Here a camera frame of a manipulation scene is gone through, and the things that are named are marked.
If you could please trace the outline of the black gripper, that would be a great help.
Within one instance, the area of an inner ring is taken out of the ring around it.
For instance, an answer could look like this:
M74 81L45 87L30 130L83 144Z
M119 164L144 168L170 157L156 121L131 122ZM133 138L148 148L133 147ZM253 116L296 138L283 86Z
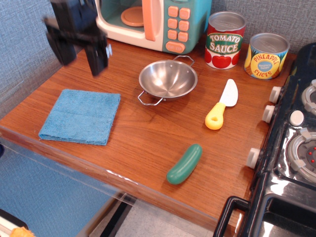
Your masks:
M76 57L74 45L85 47L92 75L108 67L112 48L106 34L96 25L97 9L93 0L51 0L54 18L44 17L46 37L58 61L66 66Z

